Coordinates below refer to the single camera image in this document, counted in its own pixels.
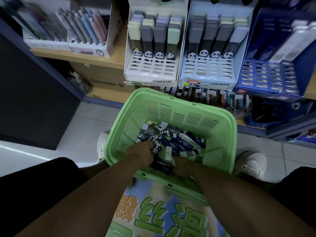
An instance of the tiled floor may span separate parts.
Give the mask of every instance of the tiled floor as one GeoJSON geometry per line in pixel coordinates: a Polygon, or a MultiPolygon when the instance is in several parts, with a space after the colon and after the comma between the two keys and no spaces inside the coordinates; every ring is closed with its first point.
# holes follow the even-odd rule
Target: tiled floor
{"type": "MultiPolygon", "coordinates": [[[[120,109],[82,102],[56,151],[0,141],[0,176],[42,163],[68,157],[74,162],[95,162],[97,140],[111,129],[120,109]]],[[[300,166],[316,168],[316,149],[238,134],[237,155],[245,150],[261,151],[267,157],[264,179],[278,182],[300,166]]]]}

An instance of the forearm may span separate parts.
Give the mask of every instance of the forearm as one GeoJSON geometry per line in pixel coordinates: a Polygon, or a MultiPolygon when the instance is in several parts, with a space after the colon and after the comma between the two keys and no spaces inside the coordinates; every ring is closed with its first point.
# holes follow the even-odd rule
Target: forearm
{"type": "Polygon", "coordinates": [[[189,170],[232,236],[314,236],[316,231],[258,187],[193,163],[189,170]]]}
{"type": "Polygon", "coordinates": [[[18,236],[102,236],[137,166],[131,158],[101,171],[32,222],[18,236]]]}

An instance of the pink pen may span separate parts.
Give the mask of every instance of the pink pen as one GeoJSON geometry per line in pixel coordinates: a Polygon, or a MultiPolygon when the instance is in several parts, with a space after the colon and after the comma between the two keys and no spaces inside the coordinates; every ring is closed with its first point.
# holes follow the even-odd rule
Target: pink pen
{"type": "Polygon", "coordinates": [[[102,46],[105,46],[105,42],[103,40],[103,37],[102,37],[100,31],[98,30],[98,27],[97,27],[96,23],[93,21],[93,19],[91,17],[89,18],[89,22],[90,22],[94,32],[96,33],[100,43],[102,44],[102,46]]]}
{"type": "Polygon", "coordinates": [[[103,40],[106,41],[106,35],[104,33],[104,30],[101,26],[100,20],[98,19],[97,15],[94,13],[93,14],[93,19],[95,24],[97,25],[98,30],[100,31],[101,35],[103,36],[103,40]]]}
{"type": "Polygon", "coordinates": [[[98,19],[100,20],[101,26],[103,27],[103,30],[104,30],[104,33],[105,33],[105,37],[107,38],[107,29],[106,29],[106,26],[105,26],[105,24],[104,24],[104,21],[103,21],[103,19],[102,19],[102,16],[101,16],[99,10],[97,10],[97,11],[95,12],[95,14],[97,15],[98,19]]]}

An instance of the green chinese character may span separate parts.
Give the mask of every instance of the green chinese character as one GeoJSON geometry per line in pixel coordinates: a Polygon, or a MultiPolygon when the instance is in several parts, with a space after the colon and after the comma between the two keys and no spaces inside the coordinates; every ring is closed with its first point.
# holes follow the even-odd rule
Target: green chinese character
{"type": "MultiPolygon", "coordinates": [[[[184,209],[181,204],[175,204],[175,208],[178,213],[183,214],[184,209]]],[[[173,225],[172,228],[166,233],[166,237],[175,237],[179,229],[181,229],[180,237],[192,236],[192,237],[206,237],[207,229],[206,221],[207,218],[205,215],[202,215],[200,212],[195,211],[191,208],[185,210],[184,218],[180,218],[178,214],[171,214],[172,220],[176,225],[173,225]]]]}
{"type": "Polygon", "coordinates": [[[133,237],[133,231],[123,225],[112,222],[105,237],[133,237]]]}
{"type": "Polygon", "coordinates": [[[154,232],[159,235],[163,235],[163,224],[164,221],[161,219],[163,215],[167,212],[164,207],[165,203],[159,201],[155,205],[151,203],[153,199],[147,197],[140,205],[140,214],[139,218],[135,220],[135,226],[141,229],[145,229],[151,232],[154,232]],[[148,213],[153,210],[154,216],[148,215],[148,213]]]}

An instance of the price tag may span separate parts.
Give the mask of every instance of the price tag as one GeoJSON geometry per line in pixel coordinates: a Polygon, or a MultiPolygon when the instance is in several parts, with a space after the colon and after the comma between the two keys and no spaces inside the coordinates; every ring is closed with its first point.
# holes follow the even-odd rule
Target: price tag
{"type": "Polygon", "coordinates": [[[244,98],[243,95],[235,95],[235,99],[237,100],[242,100],[244,98]]]}

